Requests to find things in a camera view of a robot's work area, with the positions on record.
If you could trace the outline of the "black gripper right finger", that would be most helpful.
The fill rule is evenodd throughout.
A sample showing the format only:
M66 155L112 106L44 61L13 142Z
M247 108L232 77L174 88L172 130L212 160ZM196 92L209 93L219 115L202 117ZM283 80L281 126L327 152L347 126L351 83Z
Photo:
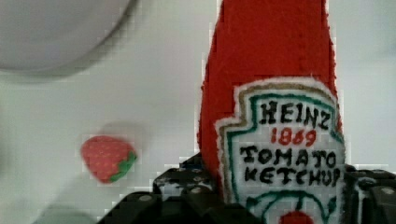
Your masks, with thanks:
M396 224L395 174L346 167L342 224Z

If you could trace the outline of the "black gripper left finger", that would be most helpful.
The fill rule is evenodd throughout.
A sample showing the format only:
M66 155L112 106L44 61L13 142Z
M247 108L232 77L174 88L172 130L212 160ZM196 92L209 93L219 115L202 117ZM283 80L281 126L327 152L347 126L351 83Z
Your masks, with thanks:
M152 191L125 196L97 224L261 224L238 203L224 203L196 154L159 175Z

